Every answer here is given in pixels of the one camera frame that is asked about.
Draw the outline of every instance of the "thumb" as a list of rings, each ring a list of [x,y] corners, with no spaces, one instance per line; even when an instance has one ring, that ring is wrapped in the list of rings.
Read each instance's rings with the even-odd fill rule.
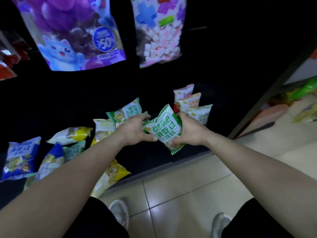
[[[155,142],[158,140],[158,137],[151,134],[143,133],[143,140],[147,142]]]
[[[176,146],[178,144],[183,144],[183,143],[184,143],[184,141],[182,139],[182,136],[176,137],[168,142],[169,145],[174,145],[174,146]]]

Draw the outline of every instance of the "gray sneaker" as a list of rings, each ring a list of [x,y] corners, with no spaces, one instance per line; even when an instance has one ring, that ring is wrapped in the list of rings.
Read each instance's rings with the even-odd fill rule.
[[[212,222],[212,238],[220,238],[222,231],[230,223],[230,221],[230,216],[224,213],[217,214]]]
[[[109,210],[115,216],[117,221],[128,230],[129,227],[129,211],[123,200],[114,200],[109,206]]]

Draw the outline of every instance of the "tile floor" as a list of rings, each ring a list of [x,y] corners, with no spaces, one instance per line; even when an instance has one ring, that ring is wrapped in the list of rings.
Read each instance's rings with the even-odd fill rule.
[[[291,123],[298,112],[316,101],[315,96],[307,96],[275,126],[237,142],[317,179],[317,122]],[[131,238],[209,238],[213,217],[220,211],[235,216],[252,195],[217,156],[205,155],[110,189],[100,197],[106,205],[117,198],[128,205]]]

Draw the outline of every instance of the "marshmallow bag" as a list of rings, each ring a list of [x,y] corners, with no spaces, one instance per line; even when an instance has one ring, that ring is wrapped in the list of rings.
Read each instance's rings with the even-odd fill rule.
[[[80,71],[125,60],[109,0],[13,0],[53,71]]]
[[[131,0],[140,68],[177,59],[186,0]]]

